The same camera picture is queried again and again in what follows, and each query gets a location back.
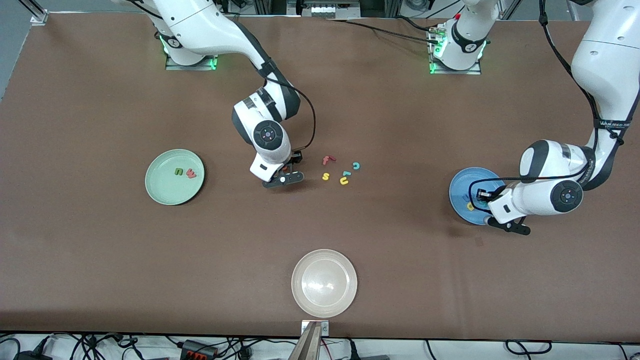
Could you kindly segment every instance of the robot arm logo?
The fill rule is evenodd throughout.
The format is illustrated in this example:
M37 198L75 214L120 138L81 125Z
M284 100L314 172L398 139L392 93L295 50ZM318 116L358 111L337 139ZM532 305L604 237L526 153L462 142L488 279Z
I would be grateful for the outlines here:
M169 44L169 46L174 49L178 49L179 47L182 47L182 44L180 44L180 42L174 38L167 39L166 43Z

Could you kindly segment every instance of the white plate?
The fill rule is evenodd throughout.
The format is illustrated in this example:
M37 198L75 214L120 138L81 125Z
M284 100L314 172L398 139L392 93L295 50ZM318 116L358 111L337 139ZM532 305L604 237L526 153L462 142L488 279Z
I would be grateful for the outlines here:
M296 302L309 315L330 318L345 311L358 290L356 270L341 253L321 249L300 259L291 277Z

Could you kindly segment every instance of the blue plate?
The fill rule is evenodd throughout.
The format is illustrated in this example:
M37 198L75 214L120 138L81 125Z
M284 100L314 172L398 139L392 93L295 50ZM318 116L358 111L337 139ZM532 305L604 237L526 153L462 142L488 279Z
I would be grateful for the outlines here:
M489 214L480 210L469 210L467 206L469 206L469 185L476 180L482 179L491 179L493 177L498 177L491 170L487 170L481 167L469 167L464 170L458 172L451 180L451 185L449 185L449 201L451 201L451 206L453 206L453 210L455 210L461 218L475 225L484 225L484 218ZM493 180L493 181L483 181L482 183L477 183L471 189L471 196L476 196L477 190L485 189L488 192L492 192L500 186L504 185L504 181L501 180ZM489 210L489 206L486 202L474 199L474 204L481 209Z

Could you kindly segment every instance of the table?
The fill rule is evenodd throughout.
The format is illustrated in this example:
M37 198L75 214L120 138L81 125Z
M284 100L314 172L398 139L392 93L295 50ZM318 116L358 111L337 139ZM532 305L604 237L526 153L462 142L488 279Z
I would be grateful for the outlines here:
M537 23L496 23L481 76L437 76L418 42L323 19L240 21L316 107L299 186L267 190L248 171L255 153L230 114L262 81L243 56L165 71L150 21L130 13L55 13L31 30L0 102L0 329L295 336L309 316L291 273L328 248L359 285L332 336L640 339L638 130L607 183L570 214L530 217L528 237L449 205L461 168L512 176L534 141L590 134ZM569 59L586 27L551 24ZM308 140L304 102L284 126L294 146ZM174 148L208 173L192 201L162 206L143 178ZM328 154L338 161L322 166Z

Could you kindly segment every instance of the black cable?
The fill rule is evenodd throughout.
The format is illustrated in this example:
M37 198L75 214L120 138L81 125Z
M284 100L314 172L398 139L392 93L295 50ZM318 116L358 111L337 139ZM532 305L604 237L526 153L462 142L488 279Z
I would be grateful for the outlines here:
M20 351L22 350L20 348L20 341L18 339L14 339L14 338L6 338L6 339L3 339L3 340L0 340L0 344L6 343L7 341L13 341L15 343L15 346L18 348L18 351L16 351L15 356L13 357L14 359L17 359L18 355L20 354Z
M431 345L429 344L429 340L425 339L424 342L427 343L427 350L429 350L429 355L432 360L436 360L436 357L433 355L433 351L431 350Z
M516 343L518 344L518 346L520 346L520 348L522 349L522 351L516 351L516 350L512 350L511 347L509 347L509 343ZM513 355L518 355L518 356L523 356L526 355L528 360L531 360L531 356L532 355L543 355L546 354L547 352L551 351L551 341L541 341L540 343L543 344L547 344L548 347L545 350L540 350L540 351L529 351L521 342L519 342L518 340L507 340L504 342L504 345L507 348L507 351L509 351L510 353L512 353Z
M139 0L127 0L127 1L128 1L128 2L130 2L130 3L132 3L135 7L139 8L140 10L144 11L145 13L147 13L147 14L149 14L149 15L153 16L153 17L156 17L156 18L158 18L158 19L160 19L160 20L162 20L162 19L163 19L160 15L158 15L158 14L156 14L156 13L153 13L153 12L150 12L149 10L147 10L147 9L145 9L144 7L142 7L141 5L139 5L139 4L136 2L136 1L139 1Z
M427 26L426 28L424 26L420 26L418 24L416 24L415 22L413 22L411 19L409 19L406 16L403 15L398 15L396 16L396 19L403 19L404 21L408 22L409 25L413 26L414 28L418 29L418 30L422 30L422 31L429 31L429 29L431 29L430 26Z
M170 337L168 337L167 335L165 335L165 338L169 341L171 341L171 343L173 343L175 346L178 346L178 341L173 341Z
M223 358L222 358L222 360L229 360L230 358L232 358L232 357L236 356L236 354L238 354L238 353L239 353L240 351L242 351L243 349L250 348L250 347L254 346L255 344L257 344L257 343L259 343L259 342L261 342L261 341L263 341L263 340L262 340L262 339L256 340L256 341L254 341L253 343L250 343L249 345L247 345L247 346L243 347L242 349L240 349L240 350L238 350L238 351L234 352L233 354L231 354L231 355L229 355L229 356L227 356L227 357L223 357Z
M575 174L570 174L570 175L562 175L562 176L515 176L515 177L492 177L489 179L480 179L480 180L476 180L471 182L471 184L469 185L469 202L471 202L471 206L474 207L474 209L476 210L480 210L480 211L484 211L487 214L491 214L491 211L487 210L487 209L481 209L478 208L476 206L476 204L474 204L474 198L471 196L471 187L473 187L475 184L477 183L483 183L486 181L522 181L522 180L558 180L558 179L568 179L570 177L575 177L578 176L580 174L582 174L583 172L585 172L587 170L587 168L589 168L589 163L587 163L586 165L584 165L584 167L582 168L582 170L578 171Z
M122 360L124 360L124 355L125 355L125 354L127 353L127 351L129 351L129 350L133 350L133 348L128 347L128 348L124 349L124 351L122 352Z
M69 357L69 360L73 360L74 359L74 357L76 355L76 350L80 346L80 343L82 343L84 341L84 335L82 335L80 338L76 338L76 340L77 340L76 345L74 346L73 351L71 351L71 356Z
M312 142L314 142L314 138L316 137L316 108L314 107L313 103L311 103L311 100L305 95L305 93L303 93L302 91L298 90L295 86L293 86L293 85L291 85L289 83L283 83L281 81L278 81L278 80L275 80L275 79L271 79L271 78L269 78L267 76L264 77L264 79L266 81L270 81L272 83L276 83L276 84L278 84L280 86L284 86L286 88L290 88L291 90L293 90L295 92L298 92L309 103L309 107L311 107L311 113L313 114L313 117L314 117L314 128L313 128L313 132L311 133L311 139L309 139L309 142L306 145L304 145L303 147L298 147L296 149L293 149L292 151L296 152L296 151L301 151L301 150L306 149L307 147L309 147L309 145L311 145Z
M351 338L347 338L349 340L349 345L351 346L351 357L349 360L360 360L360 355L358 355L358 348L356 348L356 343L353 342Z
M278 344L278 343L288 343L288 344L291 344L291 345L297 345L298 344L298 343L295 343L295 342L289 341L289 340L269 340L267 338L248 338L248 339L245 339L245 340L246 341L250 341L250 340L257 340L257 339L260 339L260 340L263 340L263 341L267 341L269 343L274 343L274 344Z
M42 355L42 353L44 352L44 347L47 344L47 340L51 337L51 335L47 335L46 338L40 340L40 343L33 349L33 353L36 356L40 356Z
M416 40L416 41L421 41L421 42L428 42L430 44L437 44L438 42L436 40L430 40L430 39L426 39L426 38L418 38L418 37L413 37L411 35L407 35L407 34L401 34L401 33L394 33L393 31L389 31L386 29L381 29L381 28L376 28L375 26L370 26L370 25L366 25L366 24L361 24L359 22L350 22L348 20L336 20L339 22L344 22L345 24L351 24L351 25L357 25L357 26L362 26L363 28L367 28L367 29L372 29L374 31L380 31L383 33L387 33L387 34L391 34L397 37L402 37L402 38L407 38L407 39L411 39L411 40Z
M622 354L625 356L625 360L629 360L629 358L627 357L627 352L625 351L625 348L622 347L621 343L617 344L620 347L620 350L622 350Z

